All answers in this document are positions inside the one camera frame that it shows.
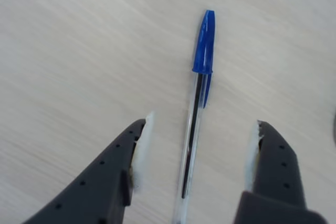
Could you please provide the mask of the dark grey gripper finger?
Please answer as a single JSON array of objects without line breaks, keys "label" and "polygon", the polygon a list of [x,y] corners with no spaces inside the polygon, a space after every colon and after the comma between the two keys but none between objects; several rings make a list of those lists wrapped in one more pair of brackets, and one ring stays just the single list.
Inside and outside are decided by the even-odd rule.
[{"label": "dark grey gripper finger", "polygon": [[234,223],[326,223],[307,208],[294,150],[265,121],[253,129]]},{"label": "dark grey gripper finger", "polygon": [[143,182],[154,113],[129,125],[26,223],[122,223]]}]

